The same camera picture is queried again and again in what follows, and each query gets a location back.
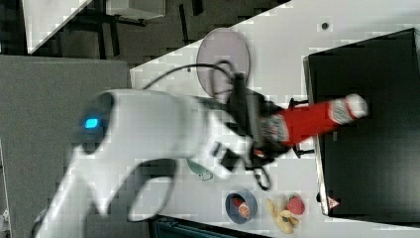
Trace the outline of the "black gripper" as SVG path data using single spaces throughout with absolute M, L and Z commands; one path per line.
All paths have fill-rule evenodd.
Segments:
M 230 83 L 233 88 L 228 97 L 227 107 L 241 130 L 252 138 L 252 148 L 247 165 L 264 166 L 278 156 L 285 154 L 290 147 L 270 140 L 263 134 L 263 119 L 282 111 L 282 108 L 246 86 L 245 76 L 235 73 Z

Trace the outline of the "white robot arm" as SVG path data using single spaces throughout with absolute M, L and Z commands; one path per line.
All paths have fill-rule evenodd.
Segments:
M 32 238 L 85 238 L 91 210 L 142 222 L 162 212 L 176 164 L 190 160 L 220 179 L 237 163 L 253 172 L 287 151 L 263 134 L 278 106 L 228 80 L 228 100 L 162 91 L 112 89 L 92 98 L 80 117 L 64 177 Z

